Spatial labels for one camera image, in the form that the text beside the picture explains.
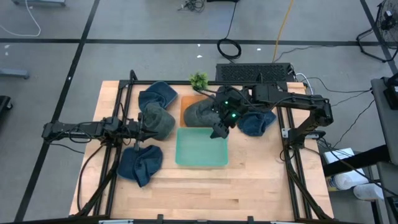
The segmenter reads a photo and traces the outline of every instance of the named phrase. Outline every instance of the crumpled towel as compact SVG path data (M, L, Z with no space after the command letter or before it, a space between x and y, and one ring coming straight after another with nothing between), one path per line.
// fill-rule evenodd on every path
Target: crumpled towel
M187 127L213 127L220 121L218 113L212 109L213 100L207 98L190 105L184 111L184 122Z
M120 177L136 181L139 187L147 185L150 177L161 167L163 153L157 146L148 146L135 151L134 147L124 150L117 173Z
M177 92L173 90L169 84L163 81L157 81L148 87L146 91L139 92L139 109L144 111L149 103L158 103L161 108L166 109L176 97Z
M157 132L157 135L152 138L158 141L166 139L175 126L173 116L157 103L149 103L142 114L145 127Z
M248 112L238 121L238 128L248 136L262 136L267 127L276 120L272 112Z

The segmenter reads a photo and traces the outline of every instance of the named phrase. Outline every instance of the green plastic tray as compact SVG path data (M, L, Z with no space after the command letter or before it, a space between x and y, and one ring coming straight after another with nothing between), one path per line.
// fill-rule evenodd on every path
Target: green plastic tray
M175 162L182 166L225 166L228 139L210 139L212 128L179 128Z

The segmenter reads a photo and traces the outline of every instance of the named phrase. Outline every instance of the green plant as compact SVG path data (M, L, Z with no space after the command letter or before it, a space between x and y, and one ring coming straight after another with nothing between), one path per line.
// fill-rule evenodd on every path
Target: green plant
M204 90L208 85L207 73L196 72L194 75L191 74L189 81L194 90Z

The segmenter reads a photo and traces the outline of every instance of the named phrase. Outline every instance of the wooden table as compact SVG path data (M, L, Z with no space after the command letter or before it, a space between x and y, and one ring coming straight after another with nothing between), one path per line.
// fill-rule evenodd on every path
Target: wooden table
M118 81L102 83L94 121L112 115L118 83ZM305 92L302 83L288 83L288 86L291 92ZM133 86L128 118L137 118L138 94L147 87L148 85ZM177 128L180 126L181 97L197 93L187 85L172 85L172 88L178 92L178 98L168 107L168 112L176 120L174 130L166 141L148 139L141 144L141 147L153 144L162 149L164 154L162 168L143 188L139 188L136 182L118 178L111 218L156 219L158 214L163 214L165 219L176 220L247 220L247 216L253 216L257 221L294 220L286 168L279 159L282 141L278 122L275 121L263 136L255 138L246 136L238 128L231 129L228 140L229 164L226 167L217 169L180 167L175 163L175 144ZM309 112L293 110L293 115L295 125L298 126L308 117ZM284 118L284 121L288 126L287 118ZM99 141L87 144L83 162L99 144ZM314 140L306 140L305 145L318 150ZM82 205L88 201L98 186L104 152L102 149L92 158L84 171ZM319 206L332 217L333 212L319 155L306 150L301 150L301 155L307 189ZM304 217L302 197L297 188L296 191L300 214ZM100 213L104 213L107 195L106 189ZM75 192L70 213L76 212Z

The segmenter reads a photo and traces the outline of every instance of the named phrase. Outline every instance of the concrete floor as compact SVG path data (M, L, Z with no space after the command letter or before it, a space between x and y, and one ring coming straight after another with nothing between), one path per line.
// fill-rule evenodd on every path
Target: concrete floor
M380 0L367 0L373 16ZM32 13L42 27L38 39L79 39L94 0L68 0L66 7L33 4ZM233 3L213 2L201 14L177 12L180 0L101 0L89 39L220 39L229 27ZM242 0L230 39L275 40L289 0ZM24 34L37 32L26 8L0 2L0 24ZM299 0L295 2L282 40L353 41L370 23L359 0ZM14 38L0 30L0 38ZM377 41L374 34L367 41ZM53 115L78 44L0 42L0 67L27 69L29 80L0 78L0 95L9 95L14 109L0 129L0 222L14 220L39 154L43 124ZM296 45L281 45L279 53ZM273 45L242 45L237 63L271 62ZM380 47L366 47L383 56ZM372 78L391 76L388 64L363 55L357 46L320 47L284 55L296 72L321 78L334 90L366 90ZM187 80L198 70L215 78L217 63L228 63L214 44L85 44L69 89L60 121L89 121L103 80L127 79L134 69L143 80ZM331 102L350 94L330 93L316 80L315 92ZM337 142L372 100L366 93L333 108L335 122L325 128L326 138ZM65 141L76 150L84 145ZM363 114L339 147L366 151L384 144L375 105ZM25 220L66 217L75 191L82 155L57 146L47 154ZM368 202L352 192L331 194L335 217L347 222L374 223Z

